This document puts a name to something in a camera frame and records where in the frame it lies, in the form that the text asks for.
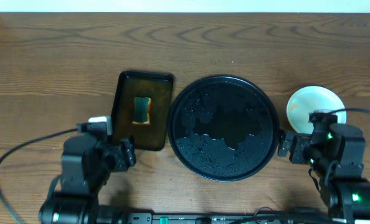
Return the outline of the light blue plate front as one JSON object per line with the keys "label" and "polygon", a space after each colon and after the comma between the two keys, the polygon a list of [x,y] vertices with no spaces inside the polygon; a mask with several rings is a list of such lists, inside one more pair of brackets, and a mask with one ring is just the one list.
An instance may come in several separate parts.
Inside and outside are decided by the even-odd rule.
{"label": "light blue plate front", "polygon": [[286,114],[292,128],[303,134],[313,132],[309,115],[313,112],[327,113],[345,108],[340,97],[322,86],[306,86],[297,90],[290,97]]}

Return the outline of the green and orange sponge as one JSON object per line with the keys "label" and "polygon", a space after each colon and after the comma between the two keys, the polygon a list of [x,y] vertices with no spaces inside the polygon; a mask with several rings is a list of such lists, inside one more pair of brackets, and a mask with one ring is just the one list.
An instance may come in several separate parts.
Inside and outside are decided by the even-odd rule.
{"label": "green and orange sponge", "polygon": [[151,113],[151,98],[136,96],[132,124],[149,125]]}

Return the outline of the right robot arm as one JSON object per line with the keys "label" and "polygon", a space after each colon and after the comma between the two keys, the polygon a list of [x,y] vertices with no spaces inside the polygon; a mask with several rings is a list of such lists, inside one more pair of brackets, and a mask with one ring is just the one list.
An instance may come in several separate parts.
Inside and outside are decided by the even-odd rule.
{"label": "right robot arm", "polygon": [[366,146],[363,131],[339,123],[332,113],[312,113],[310,134],[281,131],[278,155],[303,164],[316,175],[314,184],[328,215],[343,223],[370,223],[370,181],[362,177]]}

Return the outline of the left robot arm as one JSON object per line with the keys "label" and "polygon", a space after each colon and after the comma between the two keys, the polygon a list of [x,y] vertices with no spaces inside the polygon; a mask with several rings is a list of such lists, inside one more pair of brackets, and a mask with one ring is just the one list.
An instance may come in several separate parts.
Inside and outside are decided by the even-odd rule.
{"label": "left robot arm", "polygon": [[77,126],[78,136],[64,142],[62,173],[49,187],[39,210],[41,223],[127,223],[123,210],[100,205],[98,194],[111,173],[136,164],[132,136],[110,144],[111,126],[103,122]]}

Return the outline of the black rectangular tray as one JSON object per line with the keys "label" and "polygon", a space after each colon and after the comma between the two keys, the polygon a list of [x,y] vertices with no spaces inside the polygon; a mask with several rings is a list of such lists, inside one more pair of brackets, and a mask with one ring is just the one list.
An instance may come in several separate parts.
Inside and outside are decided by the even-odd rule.
{"label": "black rectangular tray", "polygon": [[[174,77],[170,73],[137,70],[121,72],[111,111],[110,143],[132,136],[135,148],[160,151],[164,147]],[[136,96],[151,98],[149,125],[132,124]]]}

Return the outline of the black round tray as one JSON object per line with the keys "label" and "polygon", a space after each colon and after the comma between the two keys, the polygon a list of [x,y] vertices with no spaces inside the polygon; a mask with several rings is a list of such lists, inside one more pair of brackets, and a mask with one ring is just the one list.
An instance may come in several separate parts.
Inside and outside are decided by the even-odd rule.
{"label": "black round tray", "polygon": [[278,147],[277,111],[256,84],[216,75],[187,86],[171,106],[171,147],[189,170],[232,182],[262,170]]}

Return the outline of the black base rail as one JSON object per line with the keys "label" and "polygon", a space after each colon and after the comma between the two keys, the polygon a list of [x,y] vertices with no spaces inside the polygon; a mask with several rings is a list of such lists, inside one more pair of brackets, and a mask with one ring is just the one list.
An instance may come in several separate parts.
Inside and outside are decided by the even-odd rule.
{"label": "black base rail", "polygon": [[274,219],[274,213],[259,213],[257,215],[243,214],[191,214],[191,213],[130,213],[128,224],[228,224],[239,220],[263,217],[261,220],[245,221],[244,223],[306,223],[304,221]]}

